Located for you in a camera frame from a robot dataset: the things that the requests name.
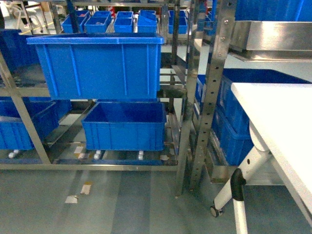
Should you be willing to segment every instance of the small blue bin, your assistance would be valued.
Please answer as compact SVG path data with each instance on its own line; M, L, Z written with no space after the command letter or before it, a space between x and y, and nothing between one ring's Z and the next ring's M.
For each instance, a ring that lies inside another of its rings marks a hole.
M218 107L215 109L212 129L230 166L238 166L254 146L249 134L238 134L234 131Z
M282 72L266 69L224 69L217 104L234 130L249 134L249 118L231 91L231 84L239 83L287 83L309 84L309 81Z
M312 0L238 0L235 20L312 21Z
M173 11L173 10L168 11L168 14L169 14L170 18L174 18L175 17L175 11ZM185 11L180 10L180 17L186 17L187 18L187 15L186 15Z
M89 18L84 27L87 33L106 33L108 18L103 17L91 17Z
M16 29L0 29L0 51L10 72L19 67L39 63L36 47L28 45L26 41L34 36L19 35L20 32Z
M36 45L52 99L156 98L163 41L155 33L28 39Z
M117 18L114 23L115 33L131 33L133 32L132 18Z
M56 104L25 102L41 140L59 126ZM34 145L12 101L0 101L0 149L30 150Z
M79 30L81 33L84 32L84 24L88 20L89 17L77 17L77 21L79 24ZM65 21L62 23L63 31L65 33L73 33L72 28L72 21L70 20L70 17L67 16Z
M98 102L81 122L88 150L164 148L163 103Z
M185 17L179 18L179 34L186 34L187 31L187 20ZM174 18L169 18L169 34L174 32Z
M148 14L156 15L156 11L150 11L150 10L140 10L140 14L142 14L142 13L148 13Z
M77 17L90 17L90 11L76 11L76 16Z
M116 18L133 18L133 11L118 11Z
M155 33L157 31L157 19L153 14L139 15L137 20L137 31L139 33Z
M108 25L112 21L112 15L110 11L95 11L92 17L93 18L107 18L106 27L108 27Z

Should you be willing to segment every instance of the black wheel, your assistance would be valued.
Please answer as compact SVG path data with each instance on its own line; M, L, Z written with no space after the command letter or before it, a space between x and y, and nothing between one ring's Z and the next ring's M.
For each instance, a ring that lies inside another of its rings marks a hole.
M217 210L215 206L211 206L210 213L213 215L213 217L218 218L223 214L223 210Z

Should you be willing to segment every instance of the white tabletop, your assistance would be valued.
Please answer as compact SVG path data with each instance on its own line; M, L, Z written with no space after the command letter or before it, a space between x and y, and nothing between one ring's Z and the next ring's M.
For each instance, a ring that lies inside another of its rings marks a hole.
M312 213L312 84L233 83L231 89Z

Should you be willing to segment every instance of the white caster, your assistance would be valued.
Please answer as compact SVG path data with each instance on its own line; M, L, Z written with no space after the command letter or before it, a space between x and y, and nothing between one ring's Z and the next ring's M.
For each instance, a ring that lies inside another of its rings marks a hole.
M138 152L138 159L139 159L139 160L143 160L143 156L144 156L144 151L143 151L143 150L140 150L140 151Z
M9 158L15 158L19 153L20 150L14 150L13 152L9 153Z
M223 210L217 210L215 206L211 206L210 213L213 215L213 217L217 218L223 214Z
M97 150L96 153L94 154L94 159L95 160L99 160L99 158L101 157L101 153L102 151L101 150Z

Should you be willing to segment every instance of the white table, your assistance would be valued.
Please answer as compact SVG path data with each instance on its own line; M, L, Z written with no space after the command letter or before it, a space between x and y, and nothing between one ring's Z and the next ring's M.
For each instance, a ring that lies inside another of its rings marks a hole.
M273 156L273 166L312 225L312 84L233 83L231 89L250 118L255 144L238 167L243 179ZM232 191L229 180L214 199L214 216L222 214ZM244 201L235 195L233 201L236 231L246 234Z

